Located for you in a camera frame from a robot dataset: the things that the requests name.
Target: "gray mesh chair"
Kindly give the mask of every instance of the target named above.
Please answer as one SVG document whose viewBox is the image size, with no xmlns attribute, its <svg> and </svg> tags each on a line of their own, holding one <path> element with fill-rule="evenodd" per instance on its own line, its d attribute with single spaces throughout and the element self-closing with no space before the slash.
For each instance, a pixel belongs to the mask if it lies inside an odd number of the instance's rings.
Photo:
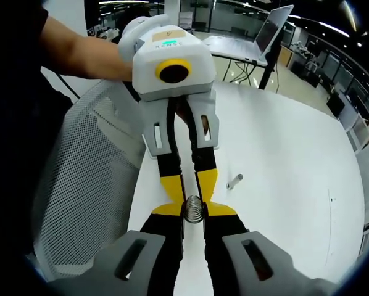
<svg viewBox="0 0 369 296">
<path fill-rule="evenodd" d="M 101 81 L 68 111 L 33 207 L 35 255 L 48 281 L 84 273 L 127 231 L 142 125 L 122 83 Z"/>
</svg>

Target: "small metal part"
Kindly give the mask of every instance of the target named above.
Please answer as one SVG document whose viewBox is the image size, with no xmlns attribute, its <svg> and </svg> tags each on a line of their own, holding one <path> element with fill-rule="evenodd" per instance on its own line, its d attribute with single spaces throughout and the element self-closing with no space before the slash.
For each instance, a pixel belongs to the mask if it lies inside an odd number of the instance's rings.
<svg viewBox="0 0 369 296">
<path fill-rule="evenodd" d="M 244 175 L 238 174 L 231 182 L 227 183 L 227 189 L 232 190 L 243 178 Z"/>
<path fill-rule="evenodd" d="M 192 195 L 187 199 L 184 218 L 187 222 L 192 224 L 200 223 L 204 219 L 202 202 L 198 196 Z"/>
</svg>

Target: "black cable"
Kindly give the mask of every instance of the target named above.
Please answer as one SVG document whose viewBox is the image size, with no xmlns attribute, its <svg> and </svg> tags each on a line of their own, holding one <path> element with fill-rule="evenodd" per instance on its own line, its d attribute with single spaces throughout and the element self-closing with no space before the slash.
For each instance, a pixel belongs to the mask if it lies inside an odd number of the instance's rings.
<svg viewBox="0 0 369 296">
<path fill-rule="evenodd" d="M 228 63 L 228 66 L 227 66 L 227 69 L 226 69 L 226 73 L 224 73 L 223 81 L 226 79 L 228 69 L 230 69 L 230 66 L 231 66 L 231 61 L 232 60 L 230 59 L 230 62 Z"/>
<path fill-rule="evenodd" d="M 247 68 L 249 68 L 249 64 L 246 64 L 246 66 L 245 66 L 245 78 L 244 78 L 244 79 L 242 79 L 238 84 L 241 84 L 241 83 L 242 83 L 242 81 L 246 80 L 246 78 L 247 78 L 247 76 L 248 76 Z"/>
<path fill-rule="evenodd" d="M 278 63 L 276 63 L 276 83 L 277 83 L 277 87 L 276 87 L 276 91 L 275 91 L 275 94 L 278 93 L 278 90 L 279 90 L 279 73 L 278 73 Z"/>
<path fill-rule="evenodd" d="M 60 74 L 56 73 L 57 77 L 61 80 L 61 82 L 63 82 L 63 84 L 70 90 L 71 93 L 73 93 L 73 95 L 75 97 L 77 97 L 78 99 L 80 99 L 80 96 L 69 86 L 69 84 L 61 77 Z"/>
<path fill-rule="evenodd" d="M 253 65 L 253 69 L 251 70 L 251 72 L 250 73 L 247 73 L 247 76 L 243 79 L 243 80 L 241 80 L 240 82 L 239 82 L 239 84 L 241 84 L 241 82 L 242 81 L 245 81 L 245 80 L 247 80 L 248 79 L 248 81 L 249 81 L 249 86 L 252 86 L 252 84 L 251 84 L 251 80 L 250 80 L 250 76 L 252 75 L 252 73 L 253 73 L 253 71 L 254 71 L 254 69 L 256 69 L 256 66 L 255 65 Z"/>
<path fill-rule="evenodd" d="M 234 79 L 232 79 L 232 80 L 230 81 L 230 83 L 231 83 L 231 82 L 234 82 L 234 81 L 236 81 L 236 80 L 238 80 L 238 79 L 239 79 L 239 77 L 240 77 L 243 73 L 245 73 L 245 63 L 235 62 L 235 64 L 236 64 L 236 66 L 237 66 L 238 68 L 240 68 L 240 69 L 242 70 L 242 72 L 241 72 L 239 75 L 237 75 L 237 77 L 235 77 Z"/>
</svg>

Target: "white table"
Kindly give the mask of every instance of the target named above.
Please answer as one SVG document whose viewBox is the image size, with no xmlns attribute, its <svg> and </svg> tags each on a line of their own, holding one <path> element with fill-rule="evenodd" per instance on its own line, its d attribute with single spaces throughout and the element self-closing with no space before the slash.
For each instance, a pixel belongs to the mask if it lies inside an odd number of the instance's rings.
<svg viewBox="0 0 369 296">
<path fill-rule="evenodd" d="M 279 94 L 221 82 L 214 88 L 220 147 L 212 200 L 234 208 L 246 228 L 288 252 L 295 269 L 338 282 L 357 258 L 364 222 L 359 167 L 342 125 Z M 179 118 L 175 132 L 186 194 L 197 194 L 188 130 Z M 243 181 L 227 191 L 238 173 Z M 146 153 L 128 230 L 139 231 L 167 202 L 157 161 Z M 185 222 L 175 295 L 212 295 L 202 227 Z"/>
<path fill-rule="evenodd" d="M 255 54 L 254 43 L 239 38 L 209 36 L 203 43 L 209 47 L 213 56 L 225 57 L 258 66 L 267 66 L 267 60 Z"/>
</svg>

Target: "metal spring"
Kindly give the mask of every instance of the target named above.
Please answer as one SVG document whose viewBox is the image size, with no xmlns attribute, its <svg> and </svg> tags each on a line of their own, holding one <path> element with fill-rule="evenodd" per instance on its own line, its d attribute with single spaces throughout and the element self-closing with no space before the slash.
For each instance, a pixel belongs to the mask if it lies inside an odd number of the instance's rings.
<svg viewBox="0 0 369 296">
<path fill-rule="evenodd" d="M 187 222 L 192 224 L 200 223 L 202 219 L 204 219 L 202 202 L 198 196 L 192 195 L 187 199 L 184 218 L 186 219 Z"/>
</svg>

